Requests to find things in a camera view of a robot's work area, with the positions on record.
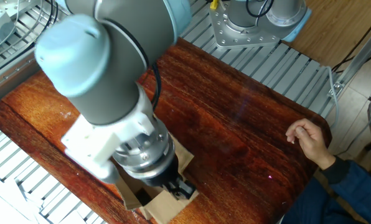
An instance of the cardboard box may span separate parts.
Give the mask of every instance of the cardboard box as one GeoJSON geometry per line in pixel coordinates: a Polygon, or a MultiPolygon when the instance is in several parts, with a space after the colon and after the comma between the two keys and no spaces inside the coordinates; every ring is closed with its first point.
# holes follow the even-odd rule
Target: cardboard box
{"type": "MultiPolygon", "coordinates": [[[[179,173],[182,174],[194,156],[175,138],[173,141],[179,159],[179,173]]],[[[124,206],[127,210],[140,209],[148,220],[153,217],[158,223],[167,224],[198,196],[196,190],[190,200],[176,200],[164,189],[147,186],[142,181],[130,177],[122,168],[118,169],[121,177],[116,183],[116,188],[124,201],[124,206]]]]}

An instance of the reddish wood surface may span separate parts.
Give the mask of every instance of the reddish wood surface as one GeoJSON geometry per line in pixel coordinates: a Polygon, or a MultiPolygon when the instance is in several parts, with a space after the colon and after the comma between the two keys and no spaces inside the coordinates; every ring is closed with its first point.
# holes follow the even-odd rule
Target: reddish wood surface
{"type": "MultiPolygon", "coordinates": [[[[201,193],[172,223],[278,221],[316,169],[285,132],[308,118],[328,145],[326,121],[184,40],[158,66],[157,117],[195,156],[184,174],[201,193]]],[[[151,96],[153,77],[143,85],[151,96]]],[[[108,223],[155,223],[63,154],[60,138],[78,115],[39,72],[0,102],[0,129],[108,223]]]]}

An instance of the wood grain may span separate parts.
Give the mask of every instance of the wood grain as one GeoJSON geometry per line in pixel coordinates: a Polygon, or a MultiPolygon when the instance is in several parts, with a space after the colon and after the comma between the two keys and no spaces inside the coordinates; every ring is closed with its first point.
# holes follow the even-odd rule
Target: wood grain
{"type": "MultiPolygon", "coordinates": [[[[284,134],[308,118],[329,145],[325,120],[184,40],[158,66],[156,115],[195,156],[184,175],[200,192],[172,223],[278,221],[316,170],[284,134]]],[[[154,79],[143,86],[151,97],[154,79]]],[[[78,115],[39,72],[0,102],[0,129],[108,223],[147,223],[63,154],[60,138],[78,115]]]]}
{"type": "Polygon", "coordinates": [[[371,1],[306,0],[306,4],[312,15],[288,45],[322,65],[338,64],[371,26],[371,1]]]}

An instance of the metal mounting plate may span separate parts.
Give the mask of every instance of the metal mounting plate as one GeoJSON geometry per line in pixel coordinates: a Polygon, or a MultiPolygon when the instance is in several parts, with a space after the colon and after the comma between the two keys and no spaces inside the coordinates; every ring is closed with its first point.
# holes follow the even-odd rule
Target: metal mounting plate
{"type": "Polygon", "coordinates": [[[216,10],[210,9],[209,11],[217,46],[224,49],[242,49],[245,47],[275,46],[280,41],[278,37],[262,30],[249,34],[241,34],[229,28],[224,7],[219,5],[216,10]]]}

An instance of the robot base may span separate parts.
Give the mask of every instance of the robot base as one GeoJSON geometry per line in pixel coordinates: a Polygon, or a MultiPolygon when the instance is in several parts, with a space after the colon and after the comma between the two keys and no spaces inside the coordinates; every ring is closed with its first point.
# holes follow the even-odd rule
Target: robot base
{"type": "Polygon", "coordinates": [[[228,19],[227,8],[230,2],[220,2],[217,9],[210,9],[212,27],[218,47],[224,49],[242,49],[245,47],[274,46],[280,39],[258,27],[240,27],[228,19]]]}

